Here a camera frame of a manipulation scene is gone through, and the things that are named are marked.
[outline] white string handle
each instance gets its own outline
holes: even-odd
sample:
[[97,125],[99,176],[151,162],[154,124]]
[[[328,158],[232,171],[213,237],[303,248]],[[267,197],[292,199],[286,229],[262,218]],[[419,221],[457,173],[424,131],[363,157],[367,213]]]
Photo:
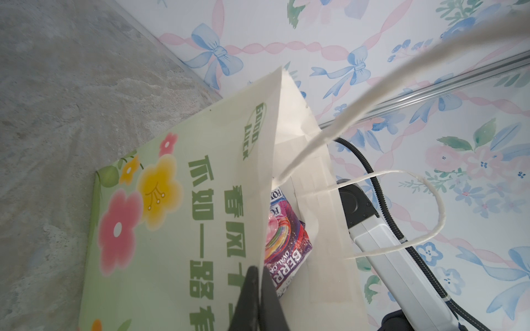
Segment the white string handle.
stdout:
[[272,189],[284,184],[294,170],[317,149],[340,136],[352,124],[371,110],[377,103],[385,101],[394,90],[410,81],[427,68],[447,61],[450,57],[473,47],[494,41],[530,36],[530,13],[505,17],[502,20],[483,23],[467,33],[460,33],[427,52],[414,57],[397,70],[381,79],[359,99],[349,105],[333,123],[316,135],[293,161],[272,180]]
[[339,189],[341,187],[348,186],[350,184],[359,183],[359,182],[365,181],[365,180],[367,180],[369,178],[372,178],[372,177],[375,177],[375,176],[381,176],[381,175],[389,174],[389,173],[405,173],[405,174],[409,174],[409,175],[415,177],[422,184],[427,186],[429,191],[431,191],[431,193],[434,195],[434,197],[436,199],[436,204],[438,205],[438,224],[436,224],[436,226],[434,227],[434,229],[431,230],[431,232],[429,232],[429,233],[427,233],[427,234],[425,234],[423,236],[419,236],[419,237],[417,237],[417,238],[415,238],[415,239],[413,239],[411,241],[407,241],[406,243],[403,243],[401,245],[380,248],[380,249],[376,249],[376,250],[370,251],[370,252],[362,252],[360,254],[355,254],[355,255],[353,255],[351,257],[347,257],[346,260],[350,260],[350,259],[358,258],[358,257],[363,257],[363,256],[375,256],[375,255],[381,255],[381,254],[388,254],[388,253],[396,252],[396,251],[399,251],[400,249],[404,249],[404,248],[407,248],[407,247],[410,247],[410,246],[421,245],[421,244],[426,243],[427,241],[431,240],[432,238],[436,237],[436,235],[438,233],[440,233],[440,231],[445,226],[445,220],[446,220],[445,206],[444,206],[443,201],[441,200],[440,193],[438,193],[438,191],[436,191],[435,187],[427,179],[425,179],[425,177],[417,175],[417,174],[414,174],[414,173],[411,173],[411,172],[408,172],[408,171],[405,171],[405,170],[376,171],[376,172],[369,173],[367,175],[358,177],[358,178],[356,178],[354,180],[350,180],[350,181],[347,181],[345,183],[341,183],[341,184],[337,184],[337,185],[331,185],[331,186],[326,187],[323,190],[319,190],[319,191],[316,191],[316,192],[308,192],[308,193],[302,194],[301,196],[318,194],[318,193],[321,193],[321,192],[330,192],[330,191],[333,191],[333,190],[337,190],[337,189]]

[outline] green printed paper bag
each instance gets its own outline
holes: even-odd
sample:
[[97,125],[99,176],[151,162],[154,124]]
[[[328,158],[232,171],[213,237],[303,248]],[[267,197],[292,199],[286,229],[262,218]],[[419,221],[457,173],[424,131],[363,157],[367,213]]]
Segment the green printed paper bag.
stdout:
[[[318,132],[278,69],[98,170],[80,331],[227,330],[272,178]],[[333,182],[322,148],[282,186],[313,243],[280,300],[291,330],[367,329],[338,192],[301,195]]]

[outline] metal rail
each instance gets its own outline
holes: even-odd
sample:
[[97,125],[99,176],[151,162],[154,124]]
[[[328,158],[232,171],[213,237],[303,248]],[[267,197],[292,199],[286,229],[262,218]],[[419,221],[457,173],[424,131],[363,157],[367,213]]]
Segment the metal rail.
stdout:
[[[506,58],[490,65],[472,70],[468,73],[450,78],[438,84],[430,85],[409,94],[400,95],[394,99],[380,103],[375,106],[373,110],[368,112],[362,119],[380,116],[384,113],[388,113],[401,107],[422,102],[450,91],[476,84],[493,76],[503,75],[510,71],[521,69],[528,65],[530,65],[530,51]],[[321,129],[324,129],[325,127],[331,125],[333,121],[334,120],[322,123],[319,126]]]

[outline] black cable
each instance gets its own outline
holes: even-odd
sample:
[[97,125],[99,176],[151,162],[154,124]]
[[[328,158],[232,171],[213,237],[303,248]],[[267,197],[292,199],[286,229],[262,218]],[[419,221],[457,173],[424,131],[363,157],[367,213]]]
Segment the black cable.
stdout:
[[[347,141],[347,140],[345,140],[343,138],[340,138],[340,137],[335,139],[335,141],[338,142],[339,144],[343,145],[344,147],[348,148],[359,159],[359,161],[363,165],[364,169],[366,170],[366,173],[369,174],[369,173],[374,172],[374,170],[372,169],[372,166],[370,165],[368,160],[357,149],[357,147],[352,145],[349,141]],[[392,230],[392,233],[396,236],[396,238],[400,242],[403,242],[403,243],[407,242],[406,239],[403,240],[405,238],[405,236],[403,235],[403,233],[401,233],[401,231],[399,230],[398,226],[394,222],[394,219],[392,218],[392,215],[390,215],[390,212],[388,210],[388,206],[386,205],[385,196],[383,195],[383,190],[381,189],[381,185],[379,184],[379,180],[377,180],[377,177],[372,177],[372,178],[370,178],[370,180],[372,182],[372,186],[374,187],[375,195],[377,196],[377,200],[379,202],[379,206],[381,207],[381,212],[383,213],[383,216],[384,216],[384,218],[386,220],[386,223],[388,224],[388,226]],[[416,262],[418,267],[420,267],[421,271],[423,272],[425,277],[427,277],[427,279],[431,283],[432,287],[434,287],[434,289],[436,290],[438,295],[442,299],[446,299],[447,298],[447,292],[445,291],[443,286],[440,284],[440,282],[436,279],[436,277],[432,273],[431,269],[427,266],[425,261],[421,258],[420,254],[418,252],[416,252],[416,250],[412,246],[407,247],[405,249],[407,250],[407,252],[409,252],[410,256],[412,257],[412,259],[414,259],[414,261]],[[451,309],[451,311],[453,313],[456,312],[458,315],[462,316],[462,318],[464,318],[466,321],[468,321],[471,325],[473,325],[478,330],[480,330],[480,331],[490,331],[490,329],[488,329],[484,324],[480,323],[476,318],[474,318],[467,311],[462,309],[462,307],[457,305],[456,302],[453,301],[453,299],[450,299],[450,300],[446,301],[446,304],[449,306],[449,308]]]

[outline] colorful candy wrapper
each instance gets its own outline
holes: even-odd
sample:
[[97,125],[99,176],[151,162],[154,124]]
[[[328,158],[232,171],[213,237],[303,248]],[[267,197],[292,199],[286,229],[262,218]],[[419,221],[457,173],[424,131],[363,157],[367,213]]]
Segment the colorful candy wrapper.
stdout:
[[296,217],[280,188],[270,194],[265,266],[281,297],[313,248],[304,224]]

